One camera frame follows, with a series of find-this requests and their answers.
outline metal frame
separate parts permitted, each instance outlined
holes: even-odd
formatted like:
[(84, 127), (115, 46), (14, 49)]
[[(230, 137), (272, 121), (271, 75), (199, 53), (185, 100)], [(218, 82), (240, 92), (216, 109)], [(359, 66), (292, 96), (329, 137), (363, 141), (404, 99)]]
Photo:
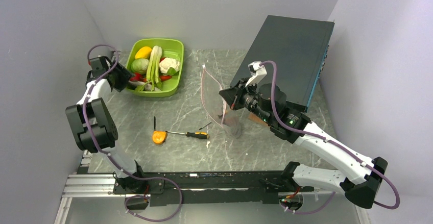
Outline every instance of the metal frame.
[[(92, 153), (85, 150), (81, 160), (80, 167), (87, 168), (90, 165)], [(65, 224), (69, 213), (70, 205), (74, 197), (115, 197), (125, 198), (135, 194), (113, 194), (115, 179), (112, 174), (72, 174), (69, 175), (63, 190), (60, 206), (54, 224)], [(318, 196), (318, 194), (330, 193), (329, 191), (320, 191), (315, 189), (313, 192), (305, 192)], [(291, 194), (290, 192), (281, 193), (282, 195)], [(361, 224), (371, 224), (366, 209), (356, 207), (359, 222)]]

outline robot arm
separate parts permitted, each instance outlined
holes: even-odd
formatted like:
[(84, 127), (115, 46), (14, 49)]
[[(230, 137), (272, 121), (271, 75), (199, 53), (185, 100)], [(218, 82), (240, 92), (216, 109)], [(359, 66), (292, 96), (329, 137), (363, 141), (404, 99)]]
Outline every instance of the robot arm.
[[(84, 100), (88, 98), (86, 105), (87, 116), (99, 147), (103, 151), (108, 152), (111, 159), (116, 162), (121, 169), (137, 177), (142, 177), (140, 166), (126, 155), (125, 151), (118, 143), (115, 143), (118, 139), (117, 128), (103, 99), (104, 97), (106, 98), (113, 89), (122, 91), (132, 77), (132, 74), (122, 65), (117, 64), (109, 75), (98, 81), (98, 77), (109, 69), (108, 64), (111, 64), (111, 62), (108, 60), (107, 57), (90, 59), (89, 64), (92, 67), (92, 71), (89, 72), (87, 78), (86, 92), (75, 105), (66, 108), (66, 116), (77, 146), (81, 150), (88, 150), (94, 154), (98, 153), (98, 149), (93, 143), (82, 113)], [(106, 154), (101, 155), (103, 160), (113, 166), (116, 178), (123, 188), (130, 189), (133, 192), (143, 190), (146, 184), (145, 182), (132, 179), (126, 175), (123, 170), (120, 170), (114, 165)]]
[[(382, 178), (372, 172), (369, 167), (384, 174), (388, 165), (387, 161), (380, 157), (371, 159), (355, 152), (325, 133), (305, 114), (291, 107), (286, 102), (286, 95), (277, 86), (274, 91), (275, 109), (278, 114), (276, 118), (272, 101), (269, 99), (272, 97), (271, 84), (264, 84), (257, 90), (257, 80), (263, 78), (260, 77), (260, 74), (266, 75), (266, 71), (262, 70), (264, 66), (254, 62), (249, 67), (252, 78), (241, 79), (234, 87), (220, 91), (223, 99), (231, 105), (230, 108), (233, 110), (248, 109), (266, 122), (275, 136), (312, 151), (337, 169), (312, 168), (298, 162), (290, 162), (281, 176), (283, 181), (288, 185), (314, 186), (343, 193), (352, 203), (363, 208), (371, 208)], [(292, 130), (283, 127), (279, 119)], [(362, 163), (359, 163), (348, 152), (356, 155), (362, 160)]]

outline cauliflower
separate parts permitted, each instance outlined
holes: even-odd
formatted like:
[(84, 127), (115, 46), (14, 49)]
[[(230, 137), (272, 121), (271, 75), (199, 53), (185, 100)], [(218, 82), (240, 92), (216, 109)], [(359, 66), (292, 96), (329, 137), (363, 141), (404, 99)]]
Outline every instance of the cauliflower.
[(174, 58), (165, 58), (159, 63), (159, 70), (163, 74), (175, 75), (180, 69), (180, 62)]

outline screwdriver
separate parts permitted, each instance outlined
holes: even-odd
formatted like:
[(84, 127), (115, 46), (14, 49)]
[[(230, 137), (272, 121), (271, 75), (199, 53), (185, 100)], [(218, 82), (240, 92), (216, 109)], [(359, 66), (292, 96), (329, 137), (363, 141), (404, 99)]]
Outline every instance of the screwdriver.
[(172, 134), (185, 135), (187, 137), (194, 137), (203, 140), (209, 139), (209, 134), (207, 134), (206, 132), (186, 132), (186, 133), (174, 132), (174, 131), (166, 131), (166, 132)]

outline red pepper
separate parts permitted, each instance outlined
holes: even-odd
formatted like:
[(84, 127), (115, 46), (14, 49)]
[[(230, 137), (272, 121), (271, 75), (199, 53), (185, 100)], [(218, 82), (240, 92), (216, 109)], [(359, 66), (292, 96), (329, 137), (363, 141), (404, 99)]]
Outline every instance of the red pepper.
[(166, 80), (171, 79), (172, 76), (170, 76), (170, 75), (161, 75), (161, 76), (159, 76), (159, 78), (161, 79), (161, 81), (166, 81)]
[(134, 74), (135, 74), (135, 76), (130, 78), (129, 79), (130, 81), (140, 81), (143, 78), (143, 76), (137, 72), (135, 72)]

